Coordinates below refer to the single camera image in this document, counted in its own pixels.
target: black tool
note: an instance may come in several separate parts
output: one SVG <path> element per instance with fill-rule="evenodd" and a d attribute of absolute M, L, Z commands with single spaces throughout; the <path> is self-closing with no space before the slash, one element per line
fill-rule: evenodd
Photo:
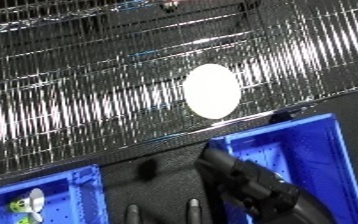
<path fill-rule="evenodd" d="M 125 224 L 142 224 L 140 208 L 137 205 L 129 205 L 126 208 Z"/>
<path fill-rule="evenodd" d="M 239 203 L 256 224 L 336 223 L 317 198 L 256 163 L 206 149 L 196 165 L 207 182 Z"/>
<path fill-rule="evenodd" d="M 188 202 L 187 210 L 187 224 L 201 224 L 202 212 L 200 201 L 197 199 L 191 199 Z"/>

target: blue plastic bin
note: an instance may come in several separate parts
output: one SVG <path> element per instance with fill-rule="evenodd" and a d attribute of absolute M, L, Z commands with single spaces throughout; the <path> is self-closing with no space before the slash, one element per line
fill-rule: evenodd
<path fill-rule="evenodd" d="M 23 217 L 7 205 L 34 188 L 45 194 L 43 224 L 109 223 L 99 168 L 94 165 L 0 188 L 0 224 L 14 224 Z"/>
<path fill-rule="evenodd" d="M 338 224 L 358 224 L 358 185 L 334 115 L 218 137 L 210 146 L 254 161 L 305 188 L 328 206 Z M 237 208 L 226 205 L 226 213 L 231 224 L 250 222 Z"/>

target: metal grill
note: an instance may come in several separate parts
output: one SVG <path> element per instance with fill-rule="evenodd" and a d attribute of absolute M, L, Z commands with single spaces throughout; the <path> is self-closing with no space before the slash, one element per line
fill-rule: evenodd
<path fill-rule="evenodd" d="M 0 0 L 0 175 L 200 130 L 182 82 L 236 73 L 227 122 L 358 90 L 358 1 Z"/>

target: white ball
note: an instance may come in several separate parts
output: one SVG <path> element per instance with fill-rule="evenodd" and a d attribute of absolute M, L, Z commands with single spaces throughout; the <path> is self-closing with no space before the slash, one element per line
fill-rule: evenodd
<path fill-rule="evenodd" d="M 240 103 L 241 89 L 235 74 L 217 64 L 197 67 L 183 83 L 189 107 L 199 116 L 221 119 Z"/>

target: blue container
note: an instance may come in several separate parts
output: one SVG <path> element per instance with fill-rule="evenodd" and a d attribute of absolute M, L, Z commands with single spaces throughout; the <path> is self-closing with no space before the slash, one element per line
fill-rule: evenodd
<path fill-rule="evenodd" d="M 99 168 L 93 165 L 0 188 L 0 224 L 14 224 L 23 217 L 7 205 L 34 188 L 45 194 L 43 224 L 109 223 Z"/>
<path fill-rule="evenodd" d="M 358 224 L 358 185 L 334 115 L 218 137 L 210 146 L 254 161 L 306 189 L 331 210 L 338 224 Z M 226 205 L 226 213 L 231 224 L 251 223 L 237 208 Z"/>

